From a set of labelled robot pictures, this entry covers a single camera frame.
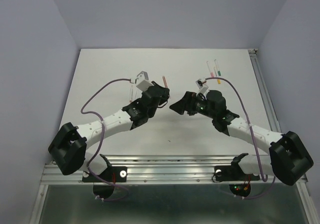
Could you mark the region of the orange highlighter pen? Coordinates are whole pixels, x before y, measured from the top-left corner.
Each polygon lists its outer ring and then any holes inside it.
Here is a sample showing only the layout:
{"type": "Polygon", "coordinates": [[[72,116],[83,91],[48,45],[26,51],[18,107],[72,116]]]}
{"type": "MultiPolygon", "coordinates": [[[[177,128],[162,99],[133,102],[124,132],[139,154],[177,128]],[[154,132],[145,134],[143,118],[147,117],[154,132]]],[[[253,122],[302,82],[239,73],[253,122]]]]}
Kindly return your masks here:
{"type": "Polygon", "coordinates": [[[162,76],[162,80],[163,80],[163,83],[164,83],[164,87],[165,87],[165,88],[168,88],[168,84],[167,84],[166,77],[165,77],[165,76],[162,76]]]}

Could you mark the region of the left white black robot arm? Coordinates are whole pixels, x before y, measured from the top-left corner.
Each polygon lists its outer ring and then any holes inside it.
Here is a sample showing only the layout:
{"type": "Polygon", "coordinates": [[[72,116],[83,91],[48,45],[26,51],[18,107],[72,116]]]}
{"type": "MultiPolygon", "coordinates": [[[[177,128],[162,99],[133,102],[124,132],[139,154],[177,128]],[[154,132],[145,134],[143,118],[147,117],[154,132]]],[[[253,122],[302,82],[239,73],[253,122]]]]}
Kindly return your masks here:
{"type": "Polygon", "coordinates": [[[152,81],[142,91],[140,98],[103,120],[78,126],[70,122],[64,124],[49,145],[48,152],[63,175],[78,170],[87,171],[87,163],[92,158],[87,150],[91,146],[107,137],[146,124],[157,109],[168,102],[169,95],[169,88],[152,81]]]}

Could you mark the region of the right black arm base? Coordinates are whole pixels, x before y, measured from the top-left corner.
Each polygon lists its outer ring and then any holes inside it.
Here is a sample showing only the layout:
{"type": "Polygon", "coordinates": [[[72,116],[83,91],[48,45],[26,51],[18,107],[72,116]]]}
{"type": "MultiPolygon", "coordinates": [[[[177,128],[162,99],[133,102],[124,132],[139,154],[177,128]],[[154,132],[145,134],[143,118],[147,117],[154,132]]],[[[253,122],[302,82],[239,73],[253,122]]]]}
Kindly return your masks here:
{"type": "Polygon", "coordinates": [[[224,181],[258,181],[260,177],[254,174],[245,174],[239,166],[240,161],[247,157],[248,153],[240,154],[236,156],[230,165],[219,165],[214,167],[214,174],[212,176],[212,181],[214,183],[224,182],[224,181]]]}

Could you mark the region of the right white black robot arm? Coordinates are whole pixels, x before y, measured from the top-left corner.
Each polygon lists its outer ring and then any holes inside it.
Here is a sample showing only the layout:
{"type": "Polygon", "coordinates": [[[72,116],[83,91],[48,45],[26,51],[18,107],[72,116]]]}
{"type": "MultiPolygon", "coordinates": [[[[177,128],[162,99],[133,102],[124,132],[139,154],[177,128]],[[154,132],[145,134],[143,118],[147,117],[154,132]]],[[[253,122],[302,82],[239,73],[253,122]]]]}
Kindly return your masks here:
{"type": "Polygon", "coordinates": [[[292,186],[314,165],[296,133],[289,131],[283,134],[249,124],[227,109],[226,100],[219,91],[210,90],[206,96],[187,91],[179,101],[170,105],[170,109],[180,115],[206,116],[212,119],[218,132],[245,141],[266,153],[265,156],[242,153],[234,157],[229,166],[217,167],[217,181],[243,180],[246,175],[263,173],[292,186]]]}

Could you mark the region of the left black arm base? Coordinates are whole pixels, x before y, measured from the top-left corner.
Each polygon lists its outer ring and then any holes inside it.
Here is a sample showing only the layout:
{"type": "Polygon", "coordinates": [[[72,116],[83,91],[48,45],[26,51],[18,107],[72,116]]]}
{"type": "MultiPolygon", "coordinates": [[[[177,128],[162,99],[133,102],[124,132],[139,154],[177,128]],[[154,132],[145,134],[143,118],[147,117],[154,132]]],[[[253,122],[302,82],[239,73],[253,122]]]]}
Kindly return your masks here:
{"type": "MultiPolygon", "coordinates": [[[[100,156],[100,160],[102,160],[103,164],[105,164],[105,169],[101,174],[98,175],[101,179],[108,182],[120,182],[124,183],[127,181],[127,170],[126,166],[114,166],[110,163],[110,161],[103,155],[100,156]]],[[[94,183],[94,182],[102,182],[101,180],[94,177],[88,171],[84,172],[82,175],[82,182],[84,183],[94,183]]]]}

